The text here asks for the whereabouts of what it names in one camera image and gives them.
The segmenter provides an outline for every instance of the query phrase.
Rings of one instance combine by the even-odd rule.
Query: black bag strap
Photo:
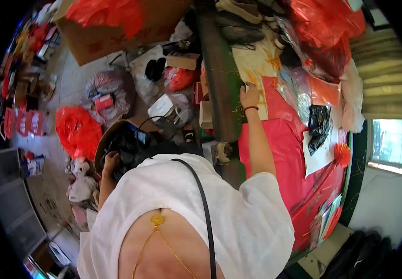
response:
[[[215,245],[213,244],[213,233],[212,233],[212,223],[210,221],[209,207],[207,206],[207,200],[205,198],[204,189],[201,185],[198,175],[195,170],[187,164],[187,162],[181,159],[172,159],[172,161],[180,162],[186,166],[195,177],[196,183],[198,184],[199,193],[201,194],[202,204],[204,206],[205,223],[207,225],[207,235],[209,237],[209,254],[210,254],[210,278],[216,279],[216,261],[215,261]]]

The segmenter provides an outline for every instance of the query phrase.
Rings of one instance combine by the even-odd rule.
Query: curtain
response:
[[[364,117],[402,119],[402,45],[394,31],[367,31],[350,43],[364,84]]]

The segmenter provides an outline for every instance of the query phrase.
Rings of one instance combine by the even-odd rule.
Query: hand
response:
[[[250,82],[246,82],[246,85],[249,86],[249,89],[246,92],[246,87],[241,86],[240,88],[240,103],[243,108],[258,106],[258,102],[260,101],[260,91],[257,87]]]
[[[117,153],[117,151],[109,152],[105,155],[105,164],[103,166],[102,172],[110,176],[113,173],[114,169],[119,165],[119,163],[119,153]]]

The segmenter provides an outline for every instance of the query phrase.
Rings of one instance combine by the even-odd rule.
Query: window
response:
[[[372,132],[371,166],[380,164],[402,169],[402,120],[373,120]]]

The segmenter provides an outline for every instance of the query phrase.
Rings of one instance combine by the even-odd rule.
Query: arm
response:
[[[246,83],[249,86],[246,92],[242,86],[240,90],[240,102],[243,108],[257,106],[259,102],[259,90],[253,83]],[[276,176],[274,158],[272,156],[269,142],[261,125],[258,111],[256,109],[246,110],[247,123],[249,128],[249,157],[251,175],[260,172],[269,172]]]
[[[112,174],[119,162],[120,156],[117,152],[111,151],[105,155],[105,165],[103,166],[102,171],[102,182],[100,183],[99,206],[97,208],[98,211],[102,209],[106,199],[116,187],[117,183],[114,181]]]

